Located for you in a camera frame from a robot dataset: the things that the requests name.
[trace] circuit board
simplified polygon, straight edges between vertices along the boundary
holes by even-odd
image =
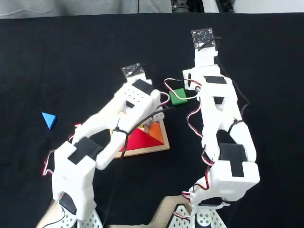
[[[140,63],[125,66],[125,67],[122,67],[120,69],[121,69],[121,71],[123,72],[123,75],[126,78],[144,73],[144,69],[143,69],[143,67]]]
[[[192,33],[192,39],[195,49],[198,49],[202,44],[206,43],[208,40],[213,38],[212,28],[192,30],[191,33]],[[206,47],[213,47],[213,46],[215,46],[215,41],[212,41],[206,45]]]

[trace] black cloth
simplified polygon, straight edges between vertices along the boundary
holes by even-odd
[[[165,78],[182,78],[182,70],[194,66],[190,31],[212,27],[222,38],[222,65],[251,102],[244,120],[256,146],[261,177],[235,212],[227,210],[224,220],[230,227],[297,227],[303,205],[302,24],[304,14],[1,20],[1,224],[38,223],[52,198],[51,177],[41,177],[47,152],[72,134],[73,124],[85,121],[113,97],[125,82],[121,67],[147,64],[147,76],[165,91]],[[200,138],[185,121],[196,106],[189,101],[165,114],[170,150],[115,160],[104,171],[96,170],[95,200],[102,219],[118,166],[123,172],[110,224],[148,224],[163,197],[179,195],[204,176]],[[52,130],[42,111],[58,116]],[[191,122],[202,128],[200,115]]]

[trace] green square block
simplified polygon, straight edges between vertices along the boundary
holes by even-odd
[[[181,98],[186,98],[185,90],[183,88],[176,89],[176,90],[174,90],[174,92],[177,94],[177,96],[179,96]],[[188,102],[188,100],[180,100],[171,91],[169,92],[169,95],[170,95],[170,98],[171,98],[172,105],[180,105],[180,104]]]

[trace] white mounting base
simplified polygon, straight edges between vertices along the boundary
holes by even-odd
[[[189,213],[184,205],[178,205],[175,209],[175,212],[178,212],[179,214],[184,216],[189,216]],[[171,221],[169,222],[168,228],[191,228],[191,226],[188,220],[181,219],[173,215]]]
[[[184,205],[178,205],[175,212],[184,216],[189,216]],[[208,209],[207,207],[199,209],[195,217],[198,226],[195,226],[194,218],[191,218],[190,221],[188,221],[172,215],[167,228],[227,228],[219,214],[214,209]]]
[[[103,228],[103,225],[96,210],[93,210],[85,221],[77,222],[77,228]]]
[[[103,225],[100,221],[100,218],[96,210],[93,210],[93,212],[89,215],[89,217],[85,221],[79,221],[76,219],[76,215],[73,215],[66,209],[63,210],[66,213],[65,217],[61,221],[49,225],[47,228],[72,228],[76,222],[77,222],[77,228],[103,228]]]
[[[211,224],[210,228],[227,228],[216,210],[207,207],[198,210],[196,221],[201,227],[208,227]]]

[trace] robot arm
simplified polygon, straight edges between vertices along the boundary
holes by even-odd
[[[197,90],[197,84],[187,79],[201,84],[198,91],[204,123],[201,144],[203,155],[212,162],[205,176],[184,196],[190,201],[193,211],[198,211],[201,206],[210,207],[210,199],[220,199],[219,204],[213,205],[213,209],[219,209],[239,200],[259,182],[255,163],[257,153],[238,109],[232,80],[221,75],[220,68],[214,64],[214,57],[218,54],[215,43],[199,50],[202,43],[213,38],[212,29],[192,31],[192,37],[196,49],[195,67],[183,71],[185,89]],[[218,130],[229,133],[235,144],[219,143]]]
[[[129,80],[102,110],[76,128],[72,143],[67,141],[55,151],[53,198],[78,220],[85,220],[96,207],[92,185],[95,168],[105,169],[123,147],[126,133],[161,109],[160,92],[151,84],[142,75],[137,80]],[[163,113],[158,113],[143,124],[162,118]],[[121,131],[113,131],[105,148],[89,139],[108,129]]]

